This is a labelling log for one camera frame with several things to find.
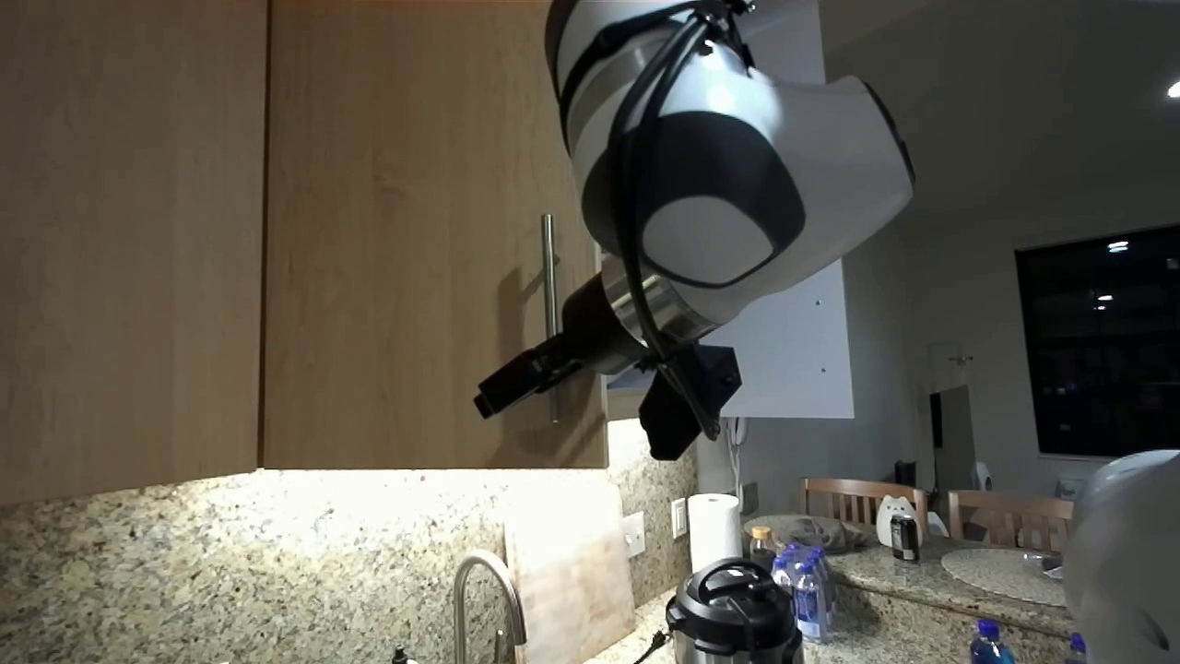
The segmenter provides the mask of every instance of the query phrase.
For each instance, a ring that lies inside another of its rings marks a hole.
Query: ceiling
[[[866,79],[913,155],[907,217],[1180,187],[1180,0],[822,0],[822,29],[828,75]]]

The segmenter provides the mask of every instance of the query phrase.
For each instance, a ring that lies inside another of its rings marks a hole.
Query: chair
[[[887,495],[913,505],[918,540],[925,542],[925,491],[907,485],[805,480],[805,513],[833,516],[849,527],[876,527],[876,505]]]
[[[1060,553],[1071,524],[1065,500],[1018,500],[996,491],[948,491],[950,540]]]

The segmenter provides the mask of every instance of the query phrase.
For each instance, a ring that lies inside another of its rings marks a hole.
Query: paper towel
[[[693,571],[742,558],[742,505],[733,495],[693,495],[689,500],[689,561]]]

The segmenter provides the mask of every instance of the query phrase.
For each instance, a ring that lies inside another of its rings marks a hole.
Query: kitchen faucet
[[[491,550],[473,550],[455,571],[453,571],[453,586],[451,586],[451,602],[453,602],[453,664],[468,664],[468,577],[473,567],[487,567],[491,581],[502,592],[503,602],[503,629],[492,633],[492,664],[511,664],[511,646],[522,646],[522,610],[521,610],[521,594],[511,586],[510,564],[491,553]]]

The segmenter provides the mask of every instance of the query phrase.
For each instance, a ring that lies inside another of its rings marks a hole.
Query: dark window
[[[1180,447],[1180,227],[1018,250],[1043,454]]]

